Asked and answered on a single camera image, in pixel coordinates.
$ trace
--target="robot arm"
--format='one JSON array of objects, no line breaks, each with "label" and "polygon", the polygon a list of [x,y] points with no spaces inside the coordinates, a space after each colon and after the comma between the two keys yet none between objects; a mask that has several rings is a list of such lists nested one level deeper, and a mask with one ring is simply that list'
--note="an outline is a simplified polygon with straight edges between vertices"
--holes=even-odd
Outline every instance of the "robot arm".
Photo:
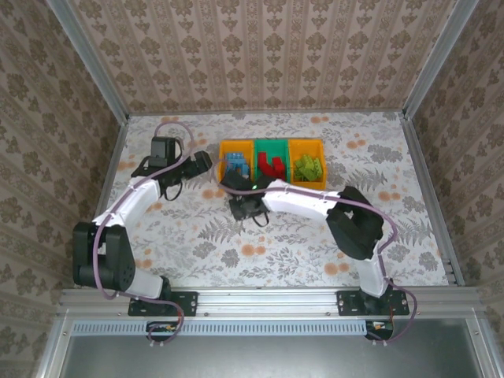
[{"label": "robot arm", "polygon": [[74,227],[73,280],[76,284],[96,287],[93,244],[98,227],[110,216],[99,240],[98,272],[102,286],[144,298],[170,298],[168,278],[136,268],[128,236],[132,235],[135,225],[149,206],[163,195],[166,198],[168,187],[181,185],[182,180],[189,180],[211,168],[209,155],[200,151],[175,169],[146,180],[146,177],[180,159],[180,153],[176,157],[177,143],[174,138],[154,137],[151,155],[143,159],[128,183],[128,188],[135,188],[133,193],[126,199],[117,199],[91,223],[80,222]]},{"label": "robot arm", "polygon": [[[291,185],[282,180],[275,180],[268,187],[287,189]],[[346,187],[342,192],[313,191],[302,189],[305,193],[319,194],[323,198],[339,197],[354,201],[369,202],[353,187]],[[373,297],[381,297],[387,290],[387,284],[378,261],[378,241],[383,237],[381,228],[383,219],[362,208],[345,206],[337,201],[309,197],[288,191],[270,191],[262,199],[269,211],[285,212],[308,217],[315,221],[327,222],[338,248],[355,260],[362,291]]]},{"label": "robot arm", "polygon": [[267,212],[285,212],[327,222],[338,248],[355,260],[361,290],[374,298],[380,298],[387,290],[377,254],[378,242],[384,235],[384,220],[369,210],[325,199],[345,198],[370,205],[354,187],[345,187],[341,192],[295,187],[302,193],[293,193],[288,188],[294,186],[282,180],[262,176],[252,183],[234,171],[227,172],[221,183],[241,191],[277,188],[259,195],[234,196],[230,200],[234,218],[240,221]]}]

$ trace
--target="orange bin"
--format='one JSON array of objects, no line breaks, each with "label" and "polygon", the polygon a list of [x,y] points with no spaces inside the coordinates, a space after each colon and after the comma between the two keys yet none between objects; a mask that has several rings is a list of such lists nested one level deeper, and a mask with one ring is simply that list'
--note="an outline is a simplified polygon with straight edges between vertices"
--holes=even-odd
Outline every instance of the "orange bin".
[{"label": "orange bin", "polygon": [[[311,158],[319,158],[322,165],[322,177],[316,181],[296,181],[294,180],[295,161],[301,159],[302,155],[309,155]],[[328,170],[324,159],[324,144],[322,139],[289,139],[289,162],[291,165],[291,183],[299,187],[307,187],[317,191],[325,189],[325,182],[328,178]]]},{"label": "orange bin", "polygon": [[[250,167],[250,178],[254,180],[254,140],[253,139],[225,139],[220,142],[219,159],[224,160],[226,154],[231,152],[241,152],[246,163]],[[226,164],[219,163],[217,170],[217,179],[219,182],[226,173]]]}]

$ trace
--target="wall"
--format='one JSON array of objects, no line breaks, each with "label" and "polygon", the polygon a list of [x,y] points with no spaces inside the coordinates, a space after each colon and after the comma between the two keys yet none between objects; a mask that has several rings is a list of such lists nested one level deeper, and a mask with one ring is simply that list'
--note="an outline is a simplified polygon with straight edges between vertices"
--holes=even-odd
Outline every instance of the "wall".
[{"label": "wall", "polygon": [[0,1],[0,376],[29,376],[117,123],[44,2]]},{"label": "wall", "polygon": [[72,0],[131,113],[399,109],[455,0]]},{"label": "wall", "polygon": [[504,1],[479,1],[413,121],[467,284],[504,343]]}]

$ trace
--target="floral tablecloth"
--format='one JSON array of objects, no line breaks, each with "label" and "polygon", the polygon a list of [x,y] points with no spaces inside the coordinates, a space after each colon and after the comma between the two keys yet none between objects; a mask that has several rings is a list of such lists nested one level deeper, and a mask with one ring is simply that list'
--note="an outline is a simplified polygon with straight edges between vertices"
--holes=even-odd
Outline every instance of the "floral tablecloth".
[{"label": "floral tablecloth", "polygon": [[[190,125],[196,150],[208,151],[213,160],[222,139],[323,139],[327,189],[357,187],[398,225],[399,240],[384,251],[390,275],[405,285],[447,284],[397,113],[132,117],[109,204],[150,152],[155,127],[168,119]],[[160,135],[184,137],[188,144],[177,126]],[[166,275],[177,287],[358,285],[352,260],[338,250],[325,224],[285,213],[271,214],[264,228],[252,220],[237,222],[209,175],[187,181],[176,201],[153,204],[130,239],[137,266]]]}]

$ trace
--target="plastic storage bin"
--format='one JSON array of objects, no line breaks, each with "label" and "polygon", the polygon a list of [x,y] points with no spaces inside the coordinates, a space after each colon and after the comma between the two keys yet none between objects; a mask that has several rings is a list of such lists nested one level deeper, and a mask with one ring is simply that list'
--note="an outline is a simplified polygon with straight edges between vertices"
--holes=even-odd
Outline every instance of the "plastic storage bin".
[{"label": "plastic storage bin", "polygon": [[[219,159],[223,160],[227,153],[241,152],[245,157],[246,163],[250,167],[250,178],[254,180],[254,141],[252,139],[225,139],[220,142]],[[226,164],[220,163],[217,171],[219,182],[226,172]]]},{"label": "plastic storage bin", "polygon": [[[294,185],[298,185],[299,187],[308,187],[309,189],[323,191],[325,189],[325,182],[328,178],[328,170],[325,165],[324,145],[322,144],[322,139],[289,139],[288,146],[290,158],[290,182]],[[319,158],[322,165],[322,177],[320,179],[315,181],[294,180],[294,162],[301,159],[303,154],[307,154],[313,159]]]},{"label": "plastic storage bin", "polygon": [[258,156],[260,152],[266,152],[268,163],[272,164],[272,159],[280,157],[285,164],[285,178],[288,183],[291,182],[291,163],[289,161],[289,145],[287,139],[255,139],[254,140],[254,161],[256,161],[256,176],[261,177],[261,171],[257,167]]}]

